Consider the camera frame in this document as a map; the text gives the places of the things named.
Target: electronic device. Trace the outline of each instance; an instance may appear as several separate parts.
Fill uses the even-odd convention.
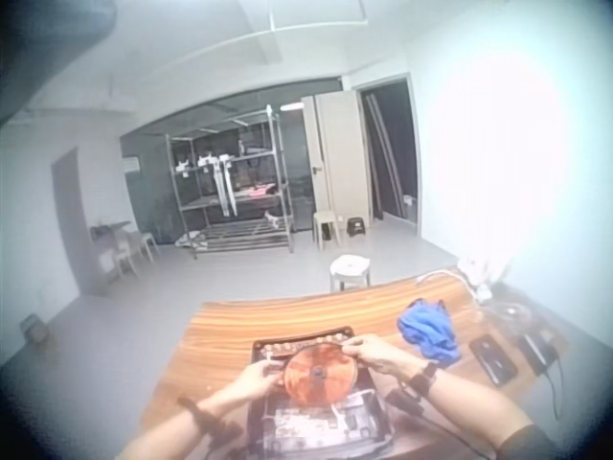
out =
[[[468,347],[494,385],[500,387],[517,376],[517,366],[488,333],[472,340]]]
[[[339,343],[352,336],[351,328],[340,328],[254,342],[252,362],[281,360],[286,375],[284,387],[249,407],[252,456],[368,458],[391,447],[392,428],[369,370],[338,354]]]
[[[517,339],[517,347],[537,376],[544,374],[557,359],[556,349],[540,333],[524,333]]]

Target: blue cloth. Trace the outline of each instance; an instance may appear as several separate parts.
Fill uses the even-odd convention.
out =
[[[421,354],[446,367],[462,356],[451,328],[451,318],[443,302],[413,302],[397,320],[402,337],[420,347]]]

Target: person's hand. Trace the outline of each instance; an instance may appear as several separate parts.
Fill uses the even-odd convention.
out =
[[[275,360],[263,359],[249,364],[240,375],[224,390],[234,398],[253,401],[266,396],[275,383],[282,377],[283,364]]]
[[[345,355],[356,357],[381,374],[402,378],[406,377],[407,368],[419,368],[421,365],[418,357],[403,352],[372,333],[352,337],[342,345]]]

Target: small black stool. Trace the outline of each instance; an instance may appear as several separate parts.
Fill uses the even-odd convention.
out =
[[[349,218],[347,220],[347,234],[350,237],[354,235],[366,235],[366,227],[364,226],[363,218]]]

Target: black phone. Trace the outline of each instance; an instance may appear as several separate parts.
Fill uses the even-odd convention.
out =
[[[517,366],[488,333],[472,340],[468,347],[494,385],[500,387],[517,376]]]

